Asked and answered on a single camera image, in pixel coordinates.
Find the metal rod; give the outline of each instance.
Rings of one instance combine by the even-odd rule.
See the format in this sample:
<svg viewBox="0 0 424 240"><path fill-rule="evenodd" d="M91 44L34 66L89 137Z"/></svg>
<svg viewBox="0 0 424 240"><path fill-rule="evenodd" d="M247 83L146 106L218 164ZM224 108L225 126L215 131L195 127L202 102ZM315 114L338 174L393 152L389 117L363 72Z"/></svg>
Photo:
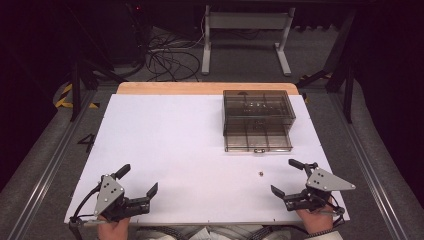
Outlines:
<svg viewBox="0 0 424 240"><path fill-rule="evenodd" d="M357 160L361 171L365 177L365 180L370 187L371 193L374 197L375 202L377 203L378 208L380 209L381 215L387 225L390 234L393 239L408 239L402 225L400 224L399 219L396 216L396 213L393 210L392 204L390 203L384 187L381 185L380 180L375 173L370 160L359 140L359 137L353 128L352 124L348 124L343 114L343 107L340 99L335 93L329 93L331 103L336 109L337 114L340 117L340 120L343 123L343 126L348 134L350 141L353 144L353 147L357 154Z"/></svg>
<svg viewBox="0 0 424 240"><path fill-rule="evenodd" d="M90 103L95 95L95 91L89 91L84 95L83 103L82 103L82 111L76 117L75 121L70 122L66 128L65 134L61 138L58 147L56 148L53 157L50 159L49 164L46 167L43 175L40 177L40 180L35 185L34 191L31 194L30 199L25 205L24 210L19 216L18 221L16 222L13 230L11 231L8 240L19 240L23 239L26 231L28 230L29 225L31 224L32 219L37 213L41 202L46 195L54 176L57 173L57 170L62 163L62 160L66 154L68 149L68 145L70 140L72 139L81 119L85 113L85 111L90 106Z"/></svg>

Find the black cable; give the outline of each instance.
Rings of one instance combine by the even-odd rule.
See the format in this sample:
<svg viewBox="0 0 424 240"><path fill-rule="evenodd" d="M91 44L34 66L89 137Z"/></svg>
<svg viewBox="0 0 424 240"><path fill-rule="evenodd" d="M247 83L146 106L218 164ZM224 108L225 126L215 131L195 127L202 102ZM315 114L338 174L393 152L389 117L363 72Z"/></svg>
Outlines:
<svg viewBox="0 0 424 240"><path fill-rule="evenodd" d="M90 199L90 197L93 194L95 194L98 191L100 191L100 184L97 185L95 188L93 188L93 190L91 190L90 193L88 193L87 196L85 196L85 198L81 201L81 203L79 204L79 206L75 210L74 216L72 217L74 221L76 221L76 219L78 219L78 213L81 211L81 208L84 206L84 204L88 201L88 199Z"/></svg>

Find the metal frame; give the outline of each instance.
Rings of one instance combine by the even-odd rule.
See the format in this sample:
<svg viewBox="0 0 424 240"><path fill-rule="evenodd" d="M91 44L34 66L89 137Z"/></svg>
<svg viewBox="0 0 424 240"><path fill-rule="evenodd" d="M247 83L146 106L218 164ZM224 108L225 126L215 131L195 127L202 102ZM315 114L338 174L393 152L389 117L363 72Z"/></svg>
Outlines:
<svg viewBox="0 0 424 240"><path fill-rule="evenodd" d="M223 13L211 12L210 6L205 11L205 47L203 49L202 74L209 74L211 58L210 29L284 29L279 43L275 43L275 50L280 60L285 76L291 75L291 70L284 53L290 26L293 21L295 8L288 13Z"/></svg>

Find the black stand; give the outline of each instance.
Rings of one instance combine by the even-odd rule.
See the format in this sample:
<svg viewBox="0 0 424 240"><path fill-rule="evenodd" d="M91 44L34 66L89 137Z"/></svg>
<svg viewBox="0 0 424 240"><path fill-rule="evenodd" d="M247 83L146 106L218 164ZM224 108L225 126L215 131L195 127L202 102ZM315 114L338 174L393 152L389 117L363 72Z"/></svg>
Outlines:
<svg viewBox="0 0 424 240"><path fill-rule="evenodd" d="M297 88L303 88L309 85L312 82L324 77L325 75L333 72L329 82L326 85L328 92L337 92L344 80L346 80L346 90L345 90L345 99L343 103L343 113L346 117L346 120L349 123L352 123L350 112L352 104L352 93L353 93L353 55L346 54L342 58L342 53L344 52L345 43L349 35L353 19L355 17L356 10L349 11L343 25L340 29L340 32L337 36L337 39L331 49L330 55L325 62L323 70L313 74L312 76L305 78L304 80L296 83Z"/></svg>
<svg viewBox="0 0 424 240"><path fill-rule="evenodd" d="M103 67L82 59L77 61L72 69L72 98L73 98L73 110L71 122L73 122L78 114L81 112L81 87L80 80L84 83L88 90L97 90L99 85L97 78L93 71L98 71L106 77L114 80L117 83L128 82L124 78L104 69Z"/></svg>

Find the small object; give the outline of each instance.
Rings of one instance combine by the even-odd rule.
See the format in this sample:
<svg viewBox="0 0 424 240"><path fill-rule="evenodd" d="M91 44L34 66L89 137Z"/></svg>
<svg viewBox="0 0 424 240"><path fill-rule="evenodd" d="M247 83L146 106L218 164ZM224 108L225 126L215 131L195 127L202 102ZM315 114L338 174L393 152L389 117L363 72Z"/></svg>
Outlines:
<svg viewBox="0 0 424 240"><path fill-rule="evenodd" d="M264 153L265 149L256 149L254 150L254 153Z"/></svg>

